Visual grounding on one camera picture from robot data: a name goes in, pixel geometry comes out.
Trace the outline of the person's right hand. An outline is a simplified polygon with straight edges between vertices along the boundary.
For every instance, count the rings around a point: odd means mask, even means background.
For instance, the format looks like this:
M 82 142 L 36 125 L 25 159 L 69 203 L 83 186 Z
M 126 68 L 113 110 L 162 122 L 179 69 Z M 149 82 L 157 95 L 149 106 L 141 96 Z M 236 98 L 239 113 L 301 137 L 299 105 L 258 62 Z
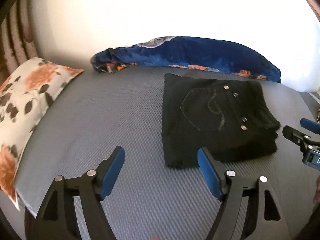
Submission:
M 316 181 L 316 192 L 313 198 L 313 203 L 319 203 L 320 202 L 320 176 L 317 178 Z

